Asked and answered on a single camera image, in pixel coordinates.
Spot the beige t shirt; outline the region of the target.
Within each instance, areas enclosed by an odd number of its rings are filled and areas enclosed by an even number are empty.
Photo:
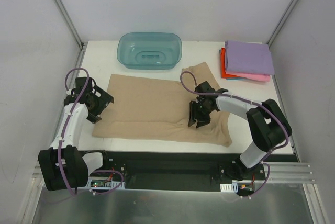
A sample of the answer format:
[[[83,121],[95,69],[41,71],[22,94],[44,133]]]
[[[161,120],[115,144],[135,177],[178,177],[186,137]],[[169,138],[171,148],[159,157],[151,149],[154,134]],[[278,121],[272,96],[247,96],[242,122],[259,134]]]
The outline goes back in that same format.
[[[206,126],[188,126],[189,103],[196,96],[187,89],[194,88],[195,82],[207,81],[215,89],[219,89],[219,84],[205,62],[190,66],[187,71],[189,74],[184,74],[181,82],[111,75],[107,92],[114,97],[114,103],[101,113],[92,135],[230,146],[228,112],[212,112]]]

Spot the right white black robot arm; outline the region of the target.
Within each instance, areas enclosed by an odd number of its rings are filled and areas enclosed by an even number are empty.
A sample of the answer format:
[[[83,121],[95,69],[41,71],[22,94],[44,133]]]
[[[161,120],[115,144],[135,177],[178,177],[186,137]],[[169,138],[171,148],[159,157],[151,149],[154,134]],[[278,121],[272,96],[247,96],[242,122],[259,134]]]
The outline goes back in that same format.
[[[272,99],[254,102],[231,94],[224,88],[215,90],[207,81],[197,85],[193,93],[197,97],[189,104],[189,127],[193,124],[196,128],[208,125],[213,111],[227,111],[248,122],[252,143],[225,169],[225,174],[231,178],[248,179],[253,175],[254,168],[275,147],[288,141],[292,134],[279,105]]]

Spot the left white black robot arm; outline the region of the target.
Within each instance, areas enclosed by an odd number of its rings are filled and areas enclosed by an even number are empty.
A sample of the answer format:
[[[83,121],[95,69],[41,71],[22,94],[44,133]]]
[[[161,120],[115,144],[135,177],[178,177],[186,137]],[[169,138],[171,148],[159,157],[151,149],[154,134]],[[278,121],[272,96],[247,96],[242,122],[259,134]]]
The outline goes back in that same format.
[[[42,176],[49,191],[84,187],[95,172],[106,176],[110,172],[104,150],[81,153],[79,144],[85,122],[96,124],[101,113],[114,98],[96,85],[93,78],[77,77],[75,87],[64,100],[64,114],[54,141],[38,154]]]

